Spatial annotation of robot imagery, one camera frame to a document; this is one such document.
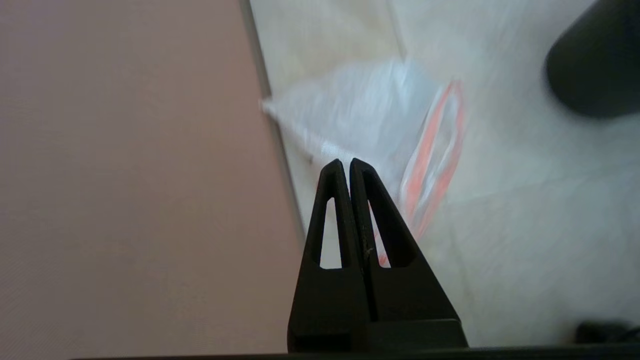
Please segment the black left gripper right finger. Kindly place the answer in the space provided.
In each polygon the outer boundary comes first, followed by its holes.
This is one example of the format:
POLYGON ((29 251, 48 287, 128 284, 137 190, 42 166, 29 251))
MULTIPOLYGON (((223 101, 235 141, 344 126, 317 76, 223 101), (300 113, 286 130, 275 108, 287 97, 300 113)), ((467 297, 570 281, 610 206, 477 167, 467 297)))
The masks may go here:
POLYGON ((349 177, 370 316, 358 349, 466 349, 461 319, 377 171, 355 158, 349 177))

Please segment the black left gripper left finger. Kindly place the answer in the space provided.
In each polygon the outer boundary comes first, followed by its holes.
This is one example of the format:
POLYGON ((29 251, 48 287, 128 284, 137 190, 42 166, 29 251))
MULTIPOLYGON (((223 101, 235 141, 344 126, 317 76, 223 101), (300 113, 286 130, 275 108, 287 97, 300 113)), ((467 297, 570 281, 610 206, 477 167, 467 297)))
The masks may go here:
POLYGON ((347 353, 354 332, 370 319, 361 247, 342 162, 325 165, 318 177, 301 266, 287 327, 290 353, 347 353), (334 202, 340 268, 322 268, 327 204, 334 202))

